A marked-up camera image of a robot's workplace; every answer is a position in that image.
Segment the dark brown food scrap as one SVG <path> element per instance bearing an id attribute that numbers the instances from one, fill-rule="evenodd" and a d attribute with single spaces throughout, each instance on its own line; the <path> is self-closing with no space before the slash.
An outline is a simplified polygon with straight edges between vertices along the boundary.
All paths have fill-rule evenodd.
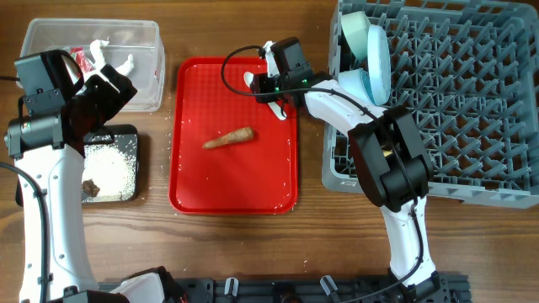
<path id="1" fill-rule="evenodd" d="M 88 197 L 97 197 L 100 191 L 100 187 L 98 187 L 92 179 L 84 180 L 82 183 L 82 190 Z"/>

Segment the small light blue bowl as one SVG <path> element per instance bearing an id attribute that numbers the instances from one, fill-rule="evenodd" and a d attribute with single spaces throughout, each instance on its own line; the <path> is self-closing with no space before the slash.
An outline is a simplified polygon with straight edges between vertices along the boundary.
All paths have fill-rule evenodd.
<path id="1" fill-rule="evenodd" d="M 341 72 L 338 75 L 338 83 L 346 92 L 368 104 L 375 105 L 370 78 L 365 70 L 359 68 Z"/>

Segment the green bowl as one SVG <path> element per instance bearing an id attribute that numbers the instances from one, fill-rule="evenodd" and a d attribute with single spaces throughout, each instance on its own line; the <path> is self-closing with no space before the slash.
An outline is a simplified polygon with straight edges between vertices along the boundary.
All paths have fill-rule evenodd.
<path id="1" fill-rule="evenodd" d="M 371 26 L 363 11 L 344 14 L 341 17 L 341 27 L 350 51 L 359 61 L 367 57 L 368 31 Z"/>

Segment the pile of rice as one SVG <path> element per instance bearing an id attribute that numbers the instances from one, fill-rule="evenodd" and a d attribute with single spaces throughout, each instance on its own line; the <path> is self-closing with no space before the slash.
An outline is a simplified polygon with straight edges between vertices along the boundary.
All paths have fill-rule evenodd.
<path id="1" fill-rule="evenodd" d="M 137 156 L 134 147 L 122 151 L 116 145 L 85 146 L 82 183 L 92 179 L 100 187 L 97 197 L 82 190 L 83 203 L 121 202 L 136 194 Z"/>

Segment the white plastic spoon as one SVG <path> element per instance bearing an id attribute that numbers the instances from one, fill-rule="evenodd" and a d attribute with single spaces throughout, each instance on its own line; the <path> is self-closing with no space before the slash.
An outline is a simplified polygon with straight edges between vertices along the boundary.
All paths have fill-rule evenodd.
<path id="1" fill-rule="evenodd" d="M 254 74 L 252 72 L 245 72 L 243 74 L 243 80 L 245 84 L 250 86 L 253 83 Z M 269 108 L 275 114 L 279 120 L 285 120 L 287 115 L 280 109 L 280 106 L 276 102 L 268 103 Z"/>

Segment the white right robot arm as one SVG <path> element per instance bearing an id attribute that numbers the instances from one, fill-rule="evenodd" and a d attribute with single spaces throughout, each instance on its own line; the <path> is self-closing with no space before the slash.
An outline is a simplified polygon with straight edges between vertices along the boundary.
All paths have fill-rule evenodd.
<path id="1" fill-rule="evenodd" d="M 243 80 L 258 102 L 302 105 L 346 135 L 360 186 L 386 225 L 392 286 L 407 302 L 438 291 L 424 218 L 433 165 L 411 114 L 358 98 L 324 73 L 287 83 L 284 74 L 246 72 Z"/>

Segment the white tissue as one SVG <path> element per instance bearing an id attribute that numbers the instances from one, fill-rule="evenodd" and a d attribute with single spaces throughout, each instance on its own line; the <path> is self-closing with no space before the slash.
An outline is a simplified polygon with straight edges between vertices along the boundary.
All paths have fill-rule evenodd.
<path id="1" fill-rule="evenodd" d="M 94 40 L 84 46 L 85 57 L 93 67 L 91 72 L 84 72 L 83 78 L 87 81 L 93 75 L 102 77 L 101 69 L 111 65 L 120 75 L 133 80 L 136 70 L 134 47 L 111 45 L 107 40 Z"/>

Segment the light blue plate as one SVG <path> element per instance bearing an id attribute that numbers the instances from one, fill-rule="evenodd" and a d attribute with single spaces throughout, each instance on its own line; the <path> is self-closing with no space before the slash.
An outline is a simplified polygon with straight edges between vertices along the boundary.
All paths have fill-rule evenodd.
<path id="1" fill-rule="evenodd" d="M 367 64 L 372 102 L 385 104 L 391 92 L 391 56 L 386 32 L 381 26 L 371 25 L 367 36 Z"/>

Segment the carrot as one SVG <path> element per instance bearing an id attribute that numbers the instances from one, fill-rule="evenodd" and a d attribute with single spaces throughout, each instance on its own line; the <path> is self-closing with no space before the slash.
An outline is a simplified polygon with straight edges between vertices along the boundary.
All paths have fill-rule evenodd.
<path id="1" fill-rule="evenodd" d="M 214 149 L 221 146 L 251 141 L 254 137 L 255 133 L 252 128 L 243 127 L 241 129 L 237 129 L 223 136 L 220 136 L 214 140 L 208 141 L 204 143 L 202 147 L 204 149 Z"/>

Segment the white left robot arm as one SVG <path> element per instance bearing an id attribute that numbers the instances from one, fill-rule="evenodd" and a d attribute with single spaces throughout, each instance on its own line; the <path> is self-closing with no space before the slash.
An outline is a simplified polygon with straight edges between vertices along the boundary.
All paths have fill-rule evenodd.
<path id="1" fill-rule="evenodd" d="M 103 292 L 93 276 L 83 227 L 85 138 L 104 128 L 137 93 L 112 66 L 72 80 L 64 50 L 15 62 L 24 95 L 4 136 L 24 208 L 22 302 L 170 302 L 183 291 L 163 267 L 150 268 Z"/>

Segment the red snack wrapper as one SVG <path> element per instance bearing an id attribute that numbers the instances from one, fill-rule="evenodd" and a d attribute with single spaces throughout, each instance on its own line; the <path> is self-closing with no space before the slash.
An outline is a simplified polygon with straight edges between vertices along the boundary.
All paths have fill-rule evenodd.
<path id="1" fill-rule="evenodd" d="M 82 47 L 75 47 L 70 48 L 68 50 L 71 57 L 75 60 L 75 62 L 78 64 L 80 70 L 78 70 L 73 65 L 68 64 L 68 71 L 70 73 L 70 77 L 74 83 L 77 82 L 77 80 L 83 76 L 85 79 L 88 78 L 88 74 L 90 72 L 93 72 L 95 70 L 94 64 L 87 58 L 85 51 Z"/>

